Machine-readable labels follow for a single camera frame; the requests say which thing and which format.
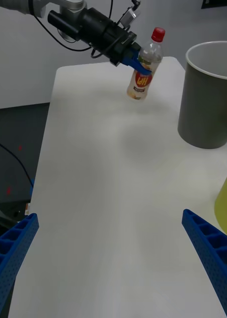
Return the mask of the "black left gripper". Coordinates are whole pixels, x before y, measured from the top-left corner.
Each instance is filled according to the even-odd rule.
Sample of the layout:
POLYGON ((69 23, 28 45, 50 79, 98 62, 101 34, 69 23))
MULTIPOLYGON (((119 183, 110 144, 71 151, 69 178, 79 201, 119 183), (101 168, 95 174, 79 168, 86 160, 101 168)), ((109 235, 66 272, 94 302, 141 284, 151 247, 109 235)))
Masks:
POLYGON ((116 23, 109 23, 103 35, 106 47, 101 50, 100 55, 107 57, 114 66, 122 63, 142 75, 150 75, 151 70, 144 68, 138 60, 141 46, 134 42, 136 38, 130 27, 122 28, 116 23))

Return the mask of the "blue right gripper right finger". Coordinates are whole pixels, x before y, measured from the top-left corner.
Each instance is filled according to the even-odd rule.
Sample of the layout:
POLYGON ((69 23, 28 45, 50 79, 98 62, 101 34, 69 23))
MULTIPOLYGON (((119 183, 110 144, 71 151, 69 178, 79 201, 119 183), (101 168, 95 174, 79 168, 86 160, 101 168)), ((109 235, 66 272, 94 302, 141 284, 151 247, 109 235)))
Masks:
POLYGON ((188 209, 182 225, 227 316, 227 235, 188 209))

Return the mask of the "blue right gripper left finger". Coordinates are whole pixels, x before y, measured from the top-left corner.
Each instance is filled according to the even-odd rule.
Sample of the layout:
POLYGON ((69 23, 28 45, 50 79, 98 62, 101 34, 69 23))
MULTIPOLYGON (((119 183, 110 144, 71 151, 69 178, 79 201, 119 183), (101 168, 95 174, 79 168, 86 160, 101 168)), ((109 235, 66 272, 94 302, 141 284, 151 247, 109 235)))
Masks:
POLYGON ((38 229, 33 213, 0 237, 0 314, 38 229))

